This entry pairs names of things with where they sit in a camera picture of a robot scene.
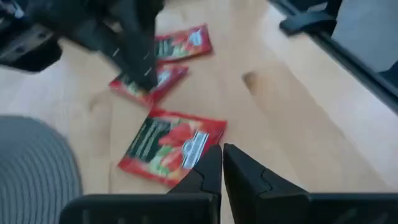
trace white label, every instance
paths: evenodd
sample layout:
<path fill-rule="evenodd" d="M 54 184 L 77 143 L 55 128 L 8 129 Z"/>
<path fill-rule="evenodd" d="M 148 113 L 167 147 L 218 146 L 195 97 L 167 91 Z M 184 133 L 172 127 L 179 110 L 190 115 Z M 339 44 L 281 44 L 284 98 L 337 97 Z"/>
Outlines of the white label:
<path fill-rule="evenodd" d="M 197 131 L 193 139 L 184 143 L 182 146 L 183 168 L 192 169 L 192 167 L 199 161 L 208 136 L 209 135 L 207 133 Z"/>
<path fill-rule="evenodd" d="M 164 70 L 158 77 L 157 77 L 157 87 L 163 85 L 169 78 L 171 72 L 170 70 Z"/>
<path fill-rule="evenodd" d="M 201 30 L 198 30 L 196 32 L 191 33 L 191 35 L 189 35 L 189 41 L 195 46 L 199 46 L 202 43 L 200 31 Z"/>

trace red seed packet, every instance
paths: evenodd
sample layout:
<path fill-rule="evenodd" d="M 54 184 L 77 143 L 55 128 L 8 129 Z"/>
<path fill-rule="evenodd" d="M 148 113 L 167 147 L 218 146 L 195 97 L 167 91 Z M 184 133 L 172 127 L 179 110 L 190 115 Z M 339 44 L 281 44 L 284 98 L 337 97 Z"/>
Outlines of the red seed packet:
<path fill-rule="evenodd" d="M 174 187 L 218 144 L 226 124 L 153 108 L 118 166 Z"/>
<path fill-rule="evenodd" d="M 157 69 L 158 84 L 149 93 L 140 90 L 134 82 L 128 84 L 129 77 L 124 75 L 118 76 L 109 84 L 109 87 L 116 93 L 120 93 L 143 105 L 152 107 L 187 74 L 187 71 L 188 67 L 180 65 L 160 66 Z"/>
<path fill-rule="evenodd" d="M 155 54 L 159 62 L 175 62 L 208 54 L 212 50 L 206 24 L 169 35 L 158 35 L 155 40 Z"/>

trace packet label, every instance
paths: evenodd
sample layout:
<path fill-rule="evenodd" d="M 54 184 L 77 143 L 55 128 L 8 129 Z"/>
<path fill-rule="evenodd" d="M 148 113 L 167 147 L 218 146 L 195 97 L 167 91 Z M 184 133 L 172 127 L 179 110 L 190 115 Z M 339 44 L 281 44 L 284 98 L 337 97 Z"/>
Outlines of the packet label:
<path fill-rule="evenodd" d="M 163 65 L 157 69 L 158 84 L 150 92 L 141 90 L 130 78 L 118 76 L 109 84 L 109 88 L 137 102 L 152 107 L 156 105 L 166 93 L 178 83 L 188 71 L 188 67 L 181 65 Z"/>
<path fill-rule="evenodd" d="M 160 62 L 183 60 L 208 54 L 212 50 L 206 25 L 169 35 L 158 35 L 155 40 L 155 54 Z"/>
<path fill-rule="evenodd" d="M 173 187 L 218 143 L 225 127 L 226 121 L 152 109 L 118 166 Z"/>

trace wooden table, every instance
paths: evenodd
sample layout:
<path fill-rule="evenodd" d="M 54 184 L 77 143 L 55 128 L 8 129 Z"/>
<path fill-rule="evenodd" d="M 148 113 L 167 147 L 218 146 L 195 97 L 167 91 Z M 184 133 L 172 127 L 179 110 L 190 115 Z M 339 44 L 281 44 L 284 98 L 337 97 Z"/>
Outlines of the wooden table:
<path fill-rule="evenodd" d="M 286 38 L 265 0 L 169 0 L 158 33 L 208 23 L 215 53 L 185 62 L 189 77 L 168 110 L 227 119 L 237 145 L 293 183 L 316 192 L 398 189 L 398 117 L 305 34 Z M 38 75 L 0 73 L 0 113 L 24 114 L 70 141 L 92 193 L 163 193 L 116 164 L 148 110 L 109 92 L 118 71 L 63 43 L 61 61 Z M 223 222 L 231 223 L 223 190 Z"/>

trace black bracket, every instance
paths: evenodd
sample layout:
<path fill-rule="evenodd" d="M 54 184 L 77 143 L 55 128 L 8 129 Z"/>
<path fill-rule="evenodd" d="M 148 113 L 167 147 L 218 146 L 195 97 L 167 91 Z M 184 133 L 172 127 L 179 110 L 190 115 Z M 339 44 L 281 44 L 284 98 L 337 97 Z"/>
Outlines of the black bracket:
<path fill-rule="evenodd" d="M 396 81 L 398 81 L 398 62 L 395 62 L 390 69 L 380 72 L 380 75 L 384 78 L 390 80 L 396 79 Z"/>
<path fill-rule="evenodd" d="M 308 11 L 289 17 L 279 24 L 279 28 L 286 35 L 321 31 L 332 35 L 340 6 L 341 0 L 329 0 L 325 10 Z"/>
<path fill-rule="evenodd" d="M 310 193 L 232 144 L 223 153 L 235 224 L 398 223 L 398 194 Z"/>
<path fill-rule="evenodd" d="M 333 33 L 336 27 L 336 18 L 329 14 L 321 12 L 306 12 L 292 16 L 279 24 L 279 28 L 286 35 L 294 35 L 301 32 L 319 32 L 325 31 Z"/>
<path fill-rule="evenodd" d="M 219 224 L 223 153 L 211 146 L 167 194 L 84 195 L 61 211 L 59 224 Z"/>

